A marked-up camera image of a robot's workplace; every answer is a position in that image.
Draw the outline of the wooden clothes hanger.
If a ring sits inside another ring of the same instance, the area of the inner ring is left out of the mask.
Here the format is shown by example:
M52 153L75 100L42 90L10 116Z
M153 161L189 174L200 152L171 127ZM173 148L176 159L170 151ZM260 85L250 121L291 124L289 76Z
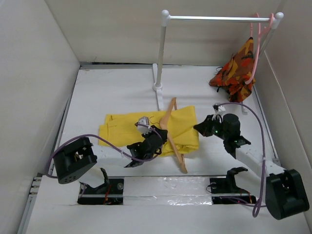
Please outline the wooden clothes hanger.
M171 146L171 149L173 150L173 153L177 159L177 162L179 164L179 168L180 168L182 173L187 174L188 171L187 171L186 164L185 164L184 154L181 154L178 151L178 148L176 147L174 139L173 139L170 131L168 130L168 122L169 122L169 119L171 117L172 110L177 110L176 97L171 99L171 102L170 102L169 107L166 111L166 114L159 121L151 122L151 118L153 118L154 116L148 117L148 120L151 124L158 123L158 125L160 126L160 129L167 130L167 140L168 140L168 142Z

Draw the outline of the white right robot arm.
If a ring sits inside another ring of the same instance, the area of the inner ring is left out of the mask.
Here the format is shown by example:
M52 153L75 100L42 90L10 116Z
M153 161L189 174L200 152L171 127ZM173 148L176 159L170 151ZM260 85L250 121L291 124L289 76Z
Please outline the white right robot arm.
M260 178L259 196L269 213L277 220L309 210L310 204L300 173L287 170L266 159L240 132L240 121L234 114L208 115L194 129L204 137L223 140L227 153L245 164L239 172L251 170Z

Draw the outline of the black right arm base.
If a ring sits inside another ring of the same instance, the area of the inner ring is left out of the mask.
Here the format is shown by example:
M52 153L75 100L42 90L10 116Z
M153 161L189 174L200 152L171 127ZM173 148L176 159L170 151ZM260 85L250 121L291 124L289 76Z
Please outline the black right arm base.
M254 206L256 197L246 190L228 184L225 177L212 177L206 191L212 195L214 205L242 204Z

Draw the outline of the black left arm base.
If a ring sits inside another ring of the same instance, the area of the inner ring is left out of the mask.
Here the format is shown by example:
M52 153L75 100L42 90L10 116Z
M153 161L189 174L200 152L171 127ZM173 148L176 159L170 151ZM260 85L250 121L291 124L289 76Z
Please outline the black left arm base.
M80 184L77 203L80 205L123 205L123 177L110 177L110 183L96 188Z

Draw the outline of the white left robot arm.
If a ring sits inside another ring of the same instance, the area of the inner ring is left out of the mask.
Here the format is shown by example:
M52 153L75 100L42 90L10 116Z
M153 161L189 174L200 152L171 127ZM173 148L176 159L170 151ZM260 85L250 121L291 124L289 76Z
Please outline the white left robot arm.
M140 123L136 127L144 140L124 148L94 134L76 136L62 144L50 156L59 184L78 181L101 194L109 186L106 166L135 168L161 155L168 131Z

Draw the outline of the pink plastic hanger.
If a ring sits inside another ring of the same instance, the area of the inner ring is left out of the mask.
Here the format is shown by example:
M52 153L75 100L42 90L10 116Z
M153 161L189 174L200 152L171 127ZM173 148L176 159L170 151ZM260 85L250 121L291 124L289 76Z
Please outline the pink plastic hanger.
M254 76L255 76L255 72L257 69L257 64L258 64L258 60L259 60L259 55L260 55L260 43L261 43L261 38L264 34L267 34L269 32L269 30L272 27L272 24L274 22L274 14L271 13L269 16L269 24L268 27L264 27L263 29L261 29L261 23L258 23L258 31L257 31L257 44L256 44L256 53L254 56L254 63L253 63L253 70L251 73L251 77L245 82L245 84L250 84L252 83Z

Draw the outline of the white clothes rack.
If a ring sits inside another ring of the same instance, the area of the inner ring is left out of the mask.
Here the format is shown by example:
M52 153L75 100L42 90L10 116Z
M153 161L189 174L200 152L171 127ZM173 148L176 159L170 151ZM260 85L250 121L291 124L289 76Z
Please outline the white clothes rack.
M162 94L162 84L161 84L161 76L162 76L162 67L163 67L163 58L164 58L164 46L165 46L165 37L166 37L166 29L168 22L171 20L183 20L183 21L213 21L213 22L241 22L241 23L267 23L268 27L266 29L262 29L261 26L258 26L258 44L256 51L256 58L254 62L254 68L252 75L246 84L252 82L258 60L260 56L264 53L274 31L278 28L280 22L284 18L284 14L282 12L277 12L275 14L271 14L268 18L260 18L258 14L255 14L254 17L213 17L213 16L172 16L170 15L168 10L163 10L162 13L162 23L161 23L161 32L160 32L160 43L159 43L159 53L158 53L158 62L152 65L153 76L154 76L154 84L153 90L156 93L156 103L159 111L164 110L164 102L163 102L163 94Z

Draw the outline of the orange camouflage garment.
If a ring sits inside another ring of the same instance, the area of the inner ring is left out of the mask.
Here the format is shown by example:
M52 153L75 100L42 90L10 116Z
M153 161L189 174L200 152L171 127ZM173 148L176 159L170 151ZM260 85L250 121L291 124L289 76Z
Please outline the orange camouflage garment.
M230 102L244 101L251 95L255 83L255 79L246 83L252 77L254 61L254 39L250 37L209 81L209 85L224 89Z

